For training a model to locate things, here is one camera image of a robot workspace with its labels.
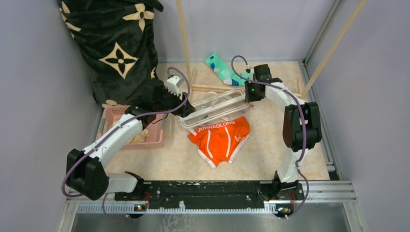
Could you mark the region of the white multi-clip hanger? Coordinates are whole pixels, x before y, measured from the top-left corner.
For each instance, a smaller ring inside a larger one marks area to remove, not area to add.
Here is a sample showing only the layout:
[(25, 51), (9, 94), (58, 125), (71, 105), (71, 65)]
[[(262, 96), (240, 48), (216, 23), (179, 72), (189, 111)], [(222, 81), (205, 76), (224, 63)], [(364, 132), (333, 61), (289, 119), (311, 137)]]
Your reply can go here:
[(222, 119), (233, 113), (246, 110), (250, 103), (245, 100), (244, 90), (234, 88), (223, 93), (208, 92), (201, 101), (192, 103), (195, 111), (185, 117), (179, 117), (181, 126), (188, 130)]

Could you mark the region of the white corner clothes peg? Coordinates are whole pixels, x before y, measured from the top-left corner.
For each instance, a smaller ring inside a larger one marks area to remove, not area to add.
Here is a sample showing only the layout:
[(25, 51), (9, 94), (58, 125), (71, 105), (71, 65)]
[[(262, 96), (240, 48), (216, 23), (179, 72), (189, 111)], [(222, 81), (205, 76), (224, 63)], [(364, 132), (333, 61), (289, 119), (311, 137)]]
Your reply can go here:
[(192, 134), (194, 134), (194, 135), (197, 134), (193, 128), (189, 128), (189, 131), (190, 131)]

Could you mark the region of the orange underwear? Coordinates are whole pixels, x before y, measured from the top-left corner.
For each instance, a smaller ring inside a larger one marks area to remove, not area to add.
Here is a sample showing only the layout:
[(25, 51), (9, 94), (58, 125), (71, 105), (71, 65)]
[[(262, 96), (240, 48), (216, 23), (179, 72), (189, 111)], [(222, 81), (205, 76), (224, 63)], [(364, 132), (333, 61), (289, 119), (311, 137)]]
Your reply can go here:
[(198, 154), (215, 169), (221, 162), (233, 163), (250, 137), (250, 125), (242, 116), (234, 120), (200, 126), (188, 135)]

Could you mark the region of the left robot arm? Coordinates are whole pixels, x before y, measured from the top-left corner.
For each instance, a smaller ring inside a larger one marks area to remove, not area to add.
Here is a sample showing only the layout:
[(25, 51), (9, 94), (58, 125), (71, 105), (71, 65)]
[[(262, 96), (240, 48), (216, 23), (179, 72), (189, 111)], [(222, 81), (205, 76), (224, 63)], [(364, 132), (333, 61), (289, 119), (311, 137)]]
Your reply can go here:
[(109, 193), (126, 193), (133, 200), (141, 199), (145, 187), (138, 183), (138, 175), (130, 172), (108, 174), (105, 168), (115, 154), (151, 124), (157, 115), (187, 116), (194, 112), (194, 107), (188, 102), (190, 90), (179, 93), (183, 83), (189, 83), (186, 77), (172, 76), (166, 82), (148, 80), (143, 85), (142, 95), (126, 109), (115, 126), (84, 149), (71, 150), (67, 155), (62, 193), (66, 197), (74, 197), (65, 189), (70, 187), (77, 191), (77, 197), (84, 195), (93, 201)]

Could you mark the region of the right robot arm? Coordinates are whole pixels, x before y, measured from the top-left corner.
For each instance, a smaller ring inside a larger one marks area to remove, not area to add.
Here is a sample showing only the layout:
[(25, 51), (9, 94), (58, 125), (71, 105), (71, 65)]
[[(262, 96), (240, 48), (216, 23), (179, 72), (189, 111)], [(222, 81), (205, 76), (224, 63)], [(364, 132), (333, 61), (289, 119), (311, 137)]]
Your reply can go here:
[(284, 113), (282, 137), (287, 147), (284, 160), (275, 172), (271, 193), (278, 199), (297, 194), (300, 168), (308, 152), (321, 141), (320, 110), (315, 102), (297, 97), (279, 78), (271, 75), (268, 65), (247, 67), (247, 102), (271, 100)]

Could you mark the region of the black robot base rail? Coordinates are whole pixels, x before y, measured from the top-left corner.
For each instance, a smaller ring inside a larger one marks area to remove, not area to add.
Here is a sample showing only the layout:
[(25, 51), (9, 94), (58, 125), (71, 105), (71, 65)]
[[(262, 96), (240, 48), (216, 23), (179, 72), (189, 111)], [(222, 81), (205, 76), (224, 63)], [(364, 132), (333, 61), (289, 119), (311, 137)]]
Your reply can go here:
[(116, 201), (142, 201), (149, 209), (261, 209), (265, 201), (304, 199), (300, 183), (280, 189), (273, 181), (144, 181)]

